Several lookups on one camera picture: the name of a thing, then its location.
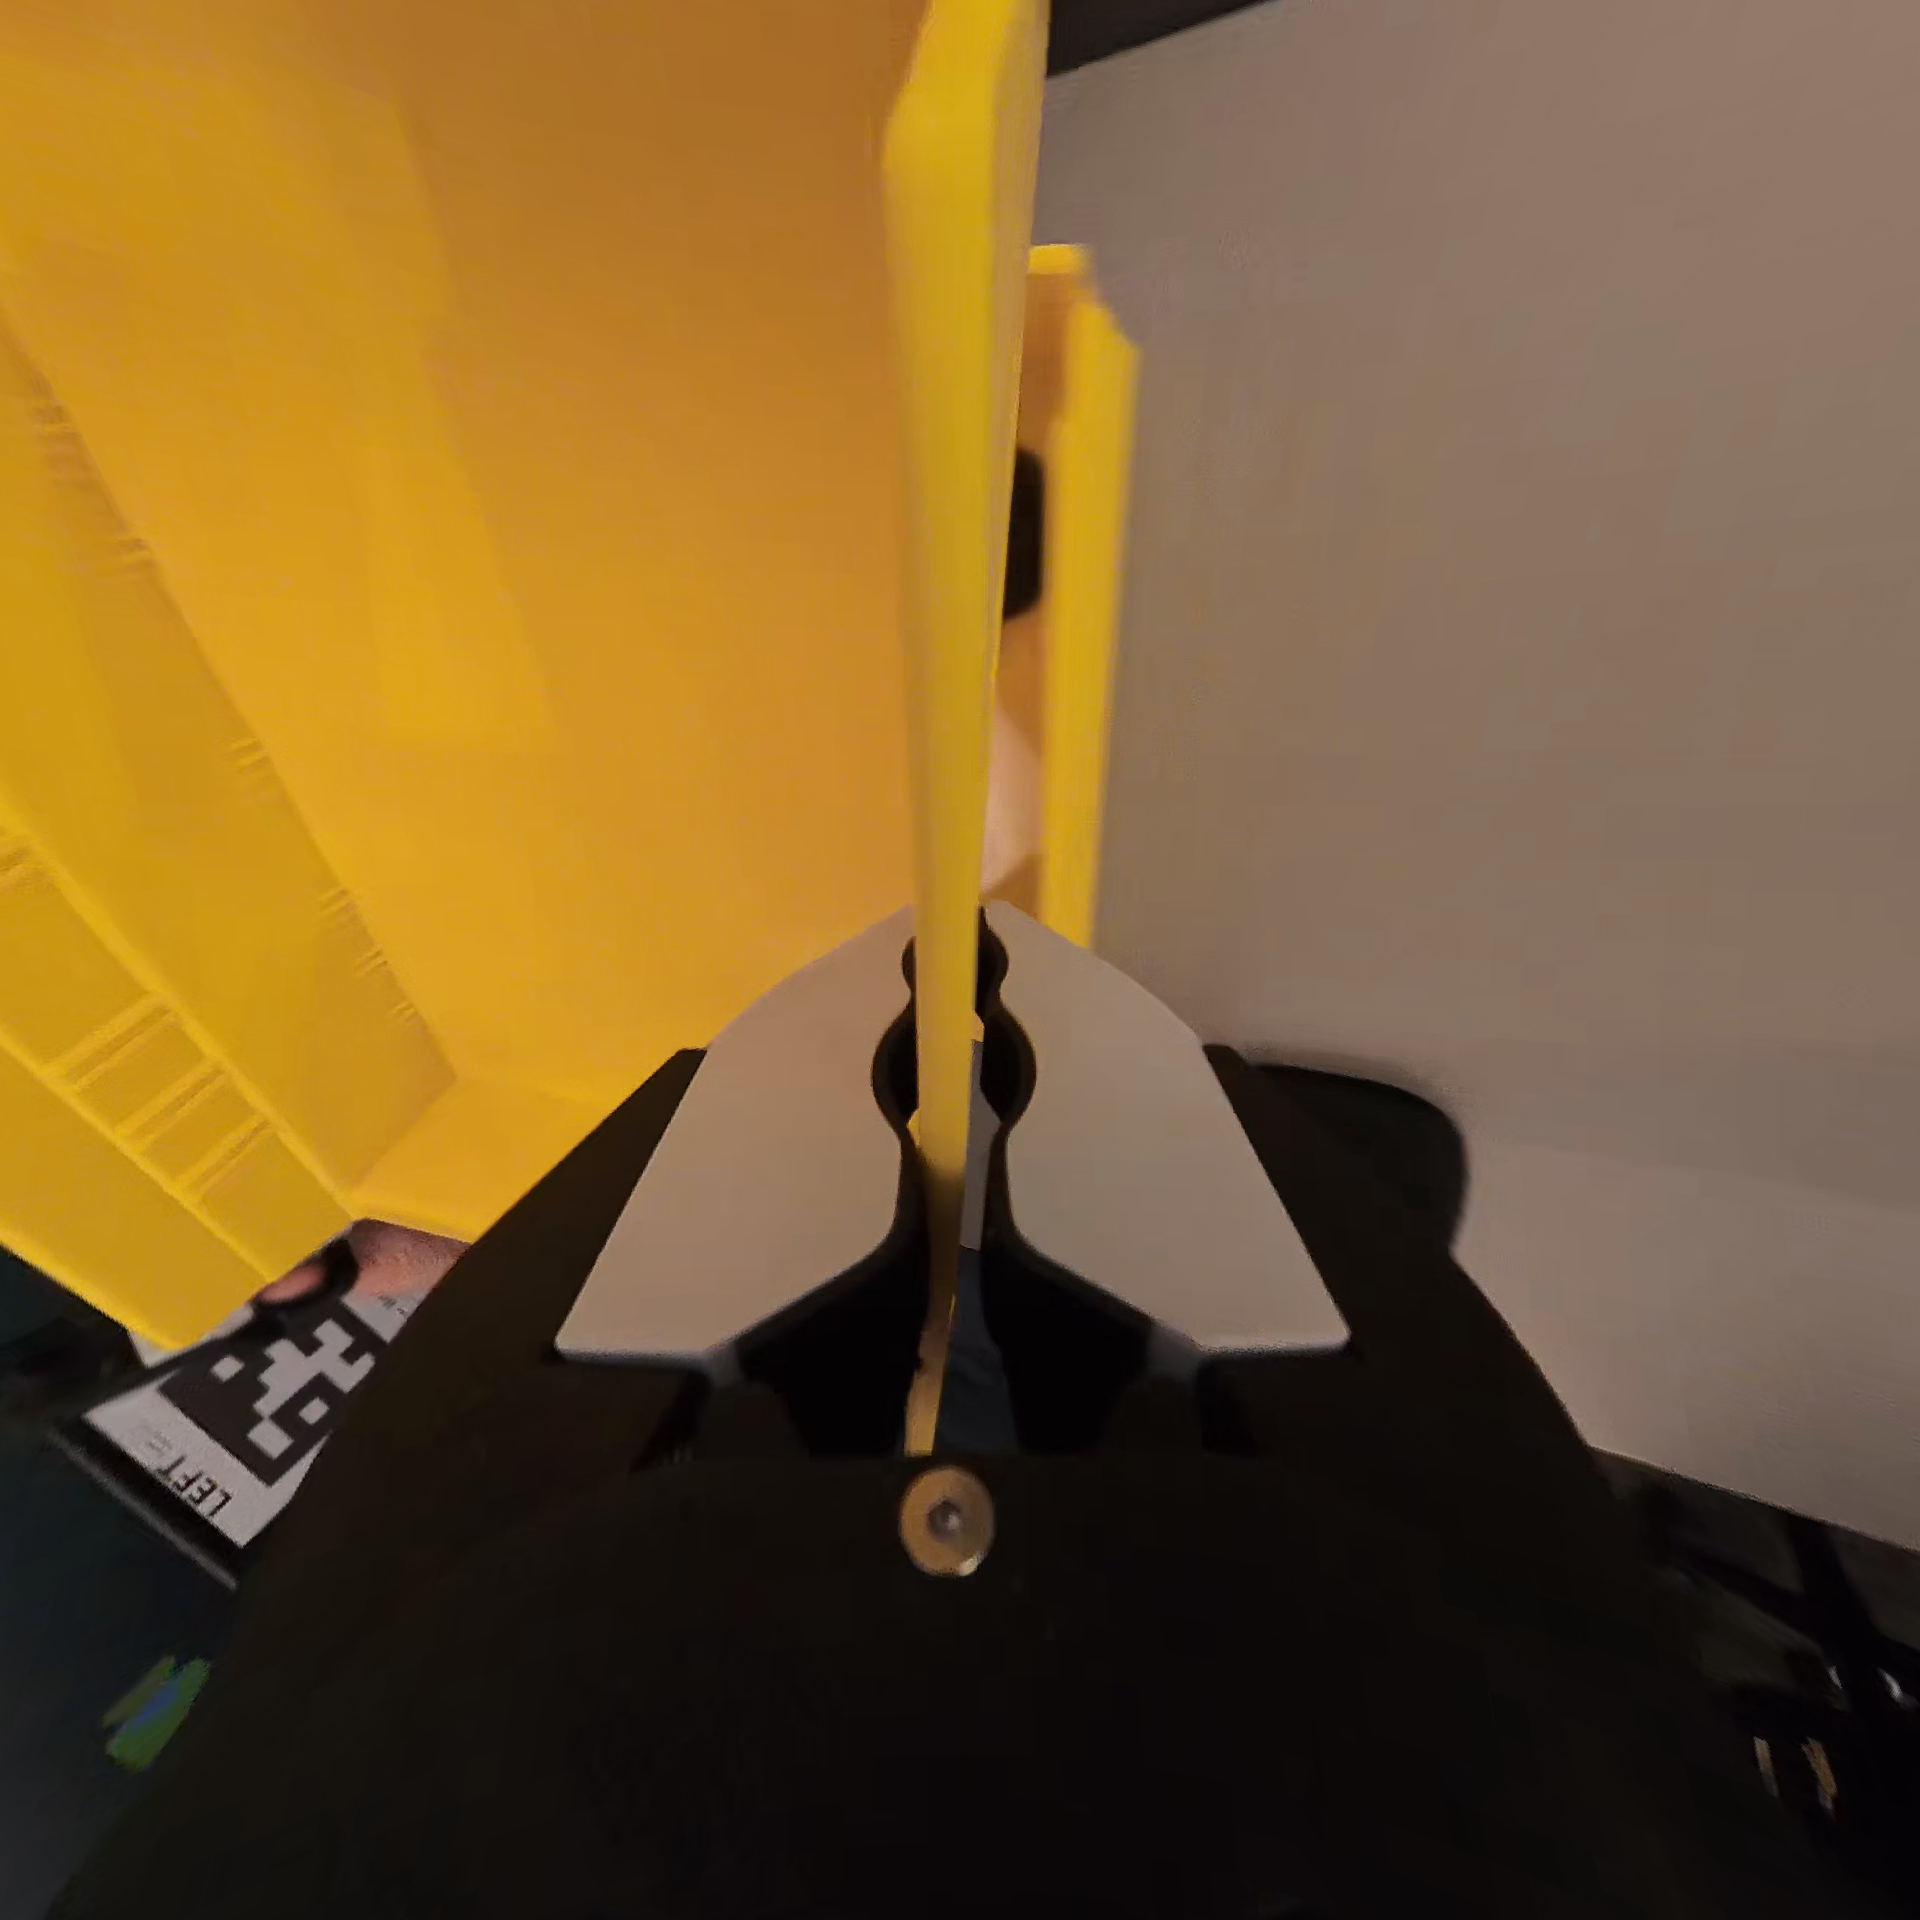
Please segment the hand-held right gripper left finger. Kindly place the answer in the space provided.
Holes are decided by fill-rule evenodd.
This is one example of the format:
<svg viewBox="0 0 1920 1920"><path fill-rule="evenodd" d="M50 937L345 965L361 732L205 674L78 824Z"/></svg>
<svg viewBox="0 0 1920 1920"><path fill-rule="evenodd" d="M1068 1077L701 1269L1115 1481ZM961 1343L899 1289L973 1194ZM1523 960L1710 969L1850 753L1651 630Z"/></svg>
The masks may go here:
<svg viewBox="0 0 1920 1920"><path fill-rule="evenodd" d="M762 1385L808 1452L894 1454L921 1356L913 914L705 1049L558 1356Z"/></svg>

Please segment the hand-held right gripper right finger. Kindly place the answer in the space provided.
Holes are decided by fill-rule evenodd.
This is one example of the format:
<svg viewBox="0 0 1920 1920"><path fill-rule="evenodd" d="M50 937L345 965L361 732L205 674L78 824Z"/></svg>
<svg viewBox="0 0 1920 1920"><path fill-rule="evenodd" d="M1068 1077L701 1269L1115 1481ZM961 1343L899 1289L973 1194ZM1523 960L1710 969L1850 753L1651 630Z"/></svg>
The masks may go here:
<svg viewBox="0 0 1920 1920"><path fill-rule="evenodd" d="M1019 1447L1093 1449L1145 1377L1350 1345L1200 1037L1010 903L985 1077L1000 1118L981 1292Z"/></svg>

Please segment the person's left hand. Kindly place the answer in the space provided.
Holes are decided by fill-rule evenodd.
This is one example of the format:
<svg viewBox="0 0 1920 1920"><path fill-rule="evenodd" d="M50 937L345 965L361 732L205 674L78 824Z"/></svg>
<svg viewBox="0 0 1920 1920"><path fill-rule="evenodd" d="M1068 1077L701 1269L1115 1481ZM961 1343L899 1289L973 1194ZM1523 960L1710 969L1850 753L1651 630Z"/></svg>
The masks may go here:
<svg viewBox="0 0 1920 1920"><path fill-rule="evenodd" d="M400 1297L432 1292L466 1252L464 1238L358 1217L254 1296L264 1311L345 1294Z"/></svg>

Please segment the black framed marker sign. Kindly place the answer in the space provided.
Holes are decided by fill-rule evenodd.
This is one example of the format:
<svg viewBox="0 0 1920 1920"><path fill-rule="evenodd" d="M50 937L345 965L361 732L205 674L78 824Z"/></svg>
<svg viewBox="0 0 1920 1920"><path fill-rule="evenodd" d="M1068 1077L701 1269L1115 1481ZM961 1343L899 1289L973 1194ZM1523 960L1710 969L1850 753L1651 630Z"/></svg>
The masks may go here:
<svg viewBox="0 0 1920 1920"><path fill-rule="evenodd" d="M432 1292L310 1297L286 1311L250 1303L204 1341L92 1392L45 1436L232 1593Z"/></svg>

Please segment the black office chair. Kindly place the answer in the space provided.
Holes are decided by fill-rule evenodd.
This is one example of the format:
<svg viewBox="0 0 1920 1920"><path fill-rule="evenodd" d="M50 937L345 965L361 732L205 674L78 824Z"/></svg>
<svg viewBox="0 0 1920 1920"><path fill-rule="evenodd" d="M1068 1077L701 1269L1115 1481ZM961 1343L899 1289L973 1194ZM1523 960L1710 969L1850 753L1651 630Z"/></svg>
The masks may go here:
<svg viewBox="0 0 1920 1920"><path fill-rule="evenodd" d="M1918 1916L1918 1556L1600 1454L1699 1669L1852 1916Z"/></svg>

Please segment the black rectangular table pad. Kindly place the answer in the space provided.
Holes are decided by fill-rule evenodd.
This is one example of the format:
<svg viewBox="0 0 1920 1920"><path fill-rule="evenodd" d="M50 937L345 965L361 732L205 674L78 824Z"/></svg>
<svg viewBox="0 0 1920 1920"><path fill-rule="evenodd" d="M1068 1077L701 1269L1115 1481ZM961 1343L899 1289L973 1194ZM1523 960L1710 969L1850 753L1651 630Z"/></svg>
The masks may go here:
<svg viewBox="0 0 1920 1920"><path fill-rule="evenodd" d="M1254 8L1259 2L1050 2L1048 74L1130 55L1157 41L1196 31L1214 21Z"/></svg>

